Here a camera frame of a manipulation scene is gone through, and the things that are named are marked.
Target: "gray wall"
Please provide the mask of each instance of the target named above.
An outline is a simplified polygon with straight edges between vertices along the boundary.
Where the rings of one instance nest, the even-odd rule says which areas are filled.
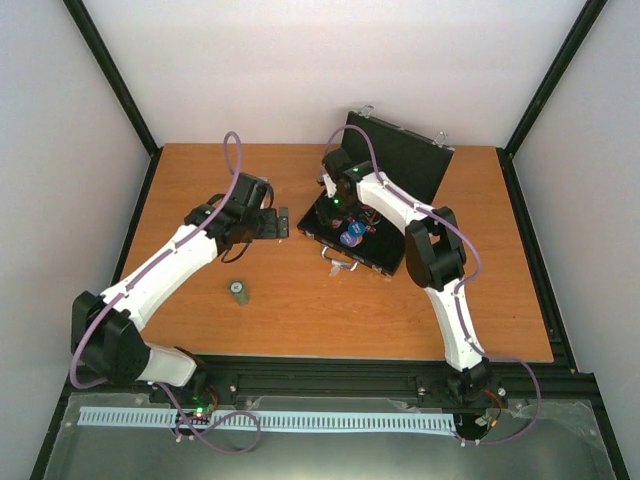
[[[580,369],[640,478],[640,3],[609,2],[515,163]]]
[[[323,143],[345,112],[504,145],[584,0],[87,0],[159,142]]]
[[[0,2],[0,477],[27,478],[147,163],[61,1]]]

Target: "gray floor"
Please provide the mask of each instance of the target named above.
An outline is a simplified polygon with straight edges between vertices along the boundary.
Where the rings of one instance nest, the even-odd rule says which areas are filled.
[[[267,433],[245,455],[219,455],[199,442],[176,444],[167,430],[78,427],[80,405],[132,406],[131,395],[77,396],[70,402],[47,470],[47,479],[606,479],[614,478],[590,409],[582,403],[545,402],[545,415],[525,437],[500,447],[461,448],[447,437],[420,434]],[[266,399],[259,409],[273,410]],[[345,411],[334,400],[286,400]],[[389,411],[389,402],[379,401]],[[368,403],[358,410],[371,411]],[[505,411],[487,439],[526,424],[526,407]],[[248,444],[252,433],[214,432],[212,441]]]

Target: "green can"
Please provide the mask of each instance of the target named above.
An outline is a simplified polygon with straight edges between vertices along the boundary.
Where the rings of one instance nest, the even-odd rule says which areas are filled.
[[[236,302],[238,302],[238,305],[246,305],[249,303],[249,290],[247,290],[247,286],[240,280],[231,282],[229,291],[231,295],[233,295],[233,298],[236,299]]]

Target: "purple cable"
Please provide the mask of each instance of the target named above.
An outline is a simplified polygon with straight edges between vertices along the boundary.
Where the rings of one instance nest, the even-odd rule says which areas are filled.
[[[376,178],[378,179],[378,181],[382,184],[384,184],[384,179],[382,178],[382,175],[380,175],[380,170],[378,168],[378,160],[376,159],[376,154],[375,151],[373,149],[373,144],[371,143],[371,139],[369,138],[369,135],[367,135],[367,132],[365,132],[362,128],[356,126],[356,125],[343,125],[340,128],[338,128],[336,131],[334,131],[331,136],[329,137],[329,141],[327,142],[327,146],[324,150],[324,155],[323,158],[327,155],[327,153],[329,153],[329,149],[331,148],[331,142],[333,141],[333,139],[335,138],[335,136],[344,131],[344,130],[355,130],[356,132],[358,132],[360,135],[362,135],[362,137],[364,138],[365,142],[367,143],[367,147],[369,148],[369,156],[371,157],[371,164],[373,165],[373,171],[376,175]],[[385,188],[387,190],[389,190],[393,195],[395,195],[399,200],[401,200],[403,203],[405,203],[406,205],[408,205],[411,208],[414,208],[414,202],[412,202],[411,200],[409,200],[407,197],[405,197],[401,192],[399,192],[398,190],[396,190],[393,187],[390,187],[389,185],[385,186]],[[433,213],[430,210],[427,210],[425,208],[421,208],[421,207],[417,207],[416,209],[417,211],[419,211],[420,213],[426,215],[427,217],[432,218],[433,220],[435,220],[436,222],[444,225],[448,230],[450,230],[451,232],[453,232],[458,238],[460,238],[460,240],[462,240],[464,242],[464,244],[469,248],[469,250],[471,250],[471,253],[473,254],[473,257],[476,260],[476,271],[473,272],[471,275],[469,275],[468,277],[463,278],[453,289],[453,293],[456,295],[454,297],[454,302],[456,304],[456,313],[458,314],[458,320],[460,322],[460,327],[462,328],[462,333],[464,333],[465,339],[471,338],[471,334],[469,332],[469,329],[467,328],[467,324],[464,321],[464,315],[462,313],[462,305],[460,303],[460,298],[457,296],[458,292],[460,291],[460,289],[465,286],[467,283],[472,282],[473,280],[475,280],[478,275],[480,275],[480,272],[482,272],[483,269],[483,264],[482,264],[482,259],[480,258],[480,253],[478,253],[478,250],[476,250],[476,247],[474,247],[473,243],[471,242],[471,240],[464,235],[456,226],[454,226],[453,224],[451,224],[450,222],[448,222],[447,220],[445,220],[444,218],[440,217],[439,215]],[[495,357],[495,356],[491,356],[491,355],[487,355],[478,345],[476,345],[475,343],[469,343],[469,345],[471,345],[471,348],[480,356],[483,357],[487,357],[489,358],[489,360],[491,361],[516,361],[518,363],[520,363],[526,370],[527,373],[529,374],[529,376],[531,377],[531,381],[533,382],[533,386],[535,388],[536,391],[536,401],[537,401],[537,408],[536,408],[536,413],[533,417],[533,419],[531,420],[531,422],[525,427],[523,428],[520,432],[504,438],[502,440],[496,440],[493,442],[482,442],[483,445],[502,445],[504,443],[510,442],[511,440],[515,440],[517,438],[520,438],[522,435],[524,435],[525,433],[527,433],[529,430],[531,430],[531,428],[533,428],[533,426],[535,425],[535,423],[538,421],[538,418],[540,417],[540,413],[542,411],[542,393],[540,392],[540,384],[538,382],[538,379],[536,378],[536,375],[534,373],[534,371],[531,369],[531,367],[524,361],[518,359],[518,358],[507,358],[507,357]],[[463,440],[460,436],[458,436],[456,434],[456,437],[459,440]]]
[[[229,145],[228,144],[229,144],[230,137],[234,138],[238,148],[235,171],[233,171],[233,169],[231,168],[231,162],[229,161],[229,151],[228,151]],[[240,137],[235,132],[227,132],[227,134],[224,136],[224,141],[222,143],[223,143],[223,149],[224,149],[225,163],[227,164],[227,168],[229,169],[229,171],[233,172],[233,177],[231,178],[231,185],[229,185],[229,189],[227,190],[227,193],[225,193],[224,197],[222,197],[222,200],[220,201],[218,206],[213,210],[213,212],[211,212],[211,215],[209,215],[204,220],[204,222],[202,222],[198,226],[198,228],[190,232],[188,235],[185,235],[184,238],[178,240],[175,243],[176,248],[180,248],[181,246],[183,246],[185,243],[187,243],[189,240],[195,237],[199,232],[201,232],[207,225],[209,225],[209,223],[211,223],[211,221],[224,208],[227,201],[229,201],[229,198],[233,193],[233,189],[235,188],[236,183],[238,182],[238,177],[240,176],[240,171],[242,170],[242,142],[240,141]],[[162,262],[162,260],[167,258],[171,253],[172,253],[172,250],[167,249],[163,251],[160,255],[158,255],[156,258],[154,258],[151,262],[149,262],[149,264],[145,268],[143,268],[140,271],[140,273],[138,273],[133,279],[131,279],[131,281],[126,286],[126,290],[130,291],[133,287],[135,287],[140,280],[142,280],[150,271],[152,271],[160,262]],[[124,297],[124,294],[119,293],[113,298],[113,300],[111,300],[107,305],[105,305],[105,307],[100,311],[100,313],[98,313],[98,315],[93,320],[93,322],[91,322],[91,325],[89,325],[89,328],[87,328],[87,331],[82,336],[80,343],[78,343],[78,347],[76,348],[76,351],[74,352],[73,357],[71,359],[71,369],[69,371],[71,384],[75,388],[80,390],[86,390],[88,388],[95,387],[96,385],[100,385],[101,383],[104,383],[107,381],[106,378],[98,378],[89,383],[80,383],[78,381],[78,376],[77,376],[78,363],[80,362],[80,357],[82,357],[82,352],[84,352],[84,349],[87,346],[87,343],[89,343],[89,339],[91,338],[91,335],[93,335],[93,332],[96,331],[96,329],[98,328],[98,325],[100,325],[100,322],[102,322],[102,320],[104,320],[104,317],[106,317],[107,313],[109,313],[109,310],[111,310],[115,306],[115,304],[118,303],[123,297]]]
[[[182,409],[182,407],[180,406],[180,403],[178,403],[178,399],[175,397],[175,395],[173,394],[171,389],[167,385],[165,385],[164,383],[156,383],[156,385],[158,385],[162,390],[164,390],[164,393],[167,394],[167,397],[169,397],[169,400],[171,400],[171,403],[173,403],[173,405],[176,407],[176,409],[178,410],[178,413],[180,414],[180,417],[182,418],[182,423],[184,425],[186,425],[187,427],[189,427],[189,430],[191,430],[191,432],[193,432],[193,434],[200,441],[202,441],[203,443],[205,443],[206,445],[211,447],[216,452],[224,453],[224,454],[227,454],[227,455],[240,455],[240,454],[243,454],[243,453],[250,452],[260,442],[260,436],[262,435],[262,430],[260,429],[260,420],[253,413],[244,412],[244,411],[241,411],[241,410],[238,410],[237,412],[231,412],[231,413],[228,413],[227,415],[224,415],[223,417],[220,417],[213,424],[209,425],[206,429],[204,429],[202,431],[199,431],[197,428],[195,428],[193,426],[193,423],[191,423],[191,420],[189,420],[189,416]],[[216,428],[220,424],[226,422],[230,418],[237,417],[237,416],[249,417],[253,421],[253,423],[255,423],[255,425],[256,425],[256,436],[255,436],[255,438],[253,440],[253,443],[251,445],[249,445],[248,447],[242,448],[240,450],[227,450],[227,449],[221,448],[218,445],[215,445],[215,444],[209,442],[209,440],[207,440],[204,437],[208,432],[210,432],[211,430],[213,430],[214,428]]]

